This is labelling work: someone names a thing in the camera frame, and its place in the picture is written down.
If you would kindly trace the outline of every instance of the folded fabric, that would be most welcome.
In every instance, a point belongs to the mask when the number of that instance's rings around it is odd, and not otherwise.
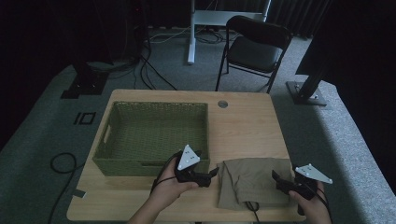
[[[218,167],[219,208],[246,210],[245,202],[258,203],[260,207],[289,203],[289,196],[276,189],[272,170],[283,179],[291,180],[290,160],[244,158],[224,161]]]

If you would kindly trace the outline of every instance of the chair backrest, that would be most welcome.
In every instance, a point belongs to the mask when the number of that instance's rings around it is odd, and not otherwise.
[[[245,16],[234,16],[227,21],[227,30],[231,29],[244,37],[261,44],[287,49],[292,39],[291,32],[285,27],[257,21]]]

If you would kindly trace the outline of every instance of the wicker basket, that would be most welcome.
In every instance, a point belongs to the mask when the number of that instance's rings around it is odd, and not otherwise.
[[[104,175],[155,176],[175,152],[202,151],[195,171],[207,173],[207,104],[115,102],[93,161]]]

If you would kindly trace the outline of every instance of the dark wall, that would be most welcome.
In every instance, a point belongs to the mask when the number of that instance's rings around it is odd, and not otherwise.
[[[396,2],[334,0],[297,74],[334,84],[396,191]]]
[[[141,25],[134,22],[134,2],[0,1],[0,150],[66,66],[76,60],[112,63],[138,54],[131,35]]]

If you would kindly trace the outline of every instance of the human hand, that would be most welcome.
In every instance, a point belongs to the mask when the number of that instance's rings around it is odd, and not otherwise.
[[[323,183],[318,181],[318,195],[321,198],[324,197],[324,186]],[[318,198],[318,196],[315,196],[311,200],[305,199],[303,196],[301,196],[299,193],[291,190],[289,191],[289,195],[292,199],[297,201],[297,203],[304,209],[304,213],[306,216],[306,219],[310,224],[331,224],[331,219],[329,215],[329,211],[327,210],[327,207],[325,204]]]
[[[180,197],[181,193],[189,189],[196,189],[199,187],[195,182],[179,183],[176,178],[172,178],[175,177],[176,160],[177,158],[173,158],[171,160],[168,167],[166,167],[161,177],[157,180],[157,183],[159,184],[148,197],[148,203],[152,204],[154,209],[159,212],[172,204],[178,197]]]
[[[160,212],[171,205],[181,193],[198,188],[195,182],[178,183],[175,177],[176,158],[173,158],[157,180],[157,186],[146,202],[129,219],[129,224],[153,223]]]

